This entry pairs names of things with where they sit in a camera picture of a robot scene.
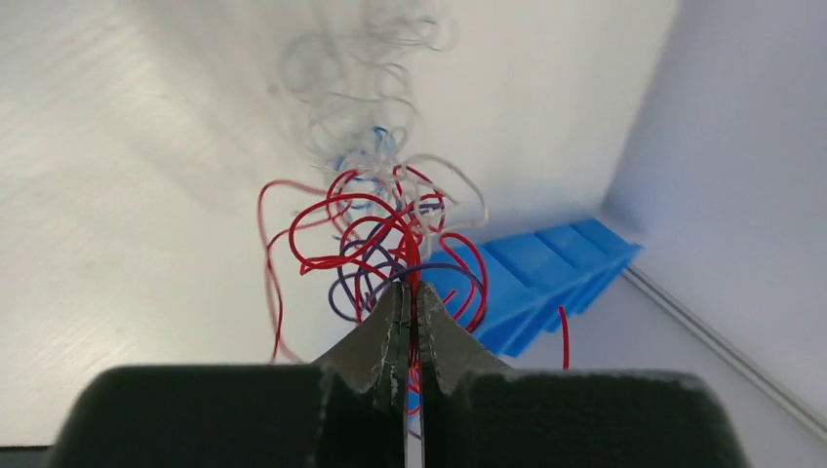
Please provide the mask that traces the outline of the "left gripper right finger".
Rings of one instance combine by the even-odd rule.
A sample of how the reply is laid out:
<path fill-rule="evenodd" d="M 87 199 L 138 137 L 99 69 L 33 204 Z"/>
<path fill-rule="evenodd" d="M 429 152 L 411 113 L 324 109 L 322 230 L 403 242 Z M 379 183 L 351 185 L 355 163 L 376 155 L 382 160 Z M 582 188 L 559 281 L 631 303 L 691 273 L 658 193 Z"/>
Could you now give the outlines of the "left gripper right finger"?
<path fill-rule="evenodd" d="M 432 284 L 419 285 L 415 308 L 420 397 L 451 394 L 469 372 L 511 370 L 447 312 Z"/>

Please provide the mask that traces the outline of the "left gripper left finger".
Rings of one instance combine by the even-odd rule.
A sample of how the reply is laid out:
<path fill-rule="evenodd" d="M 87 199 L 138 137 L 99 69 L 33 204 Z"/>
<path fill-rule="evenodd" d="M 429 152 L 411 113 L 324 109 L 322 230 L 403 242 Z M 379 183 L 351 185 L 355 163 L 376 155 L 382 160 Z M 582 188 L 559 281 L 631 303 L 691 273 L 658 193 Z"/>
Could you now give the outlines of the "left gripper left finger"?
<path fill-rule="evenodd" d="M 313 364 L 336 371 L 375 409 L 406 413 L 411 327 L 411 288 L 393 283 L 369 317 Z"/>

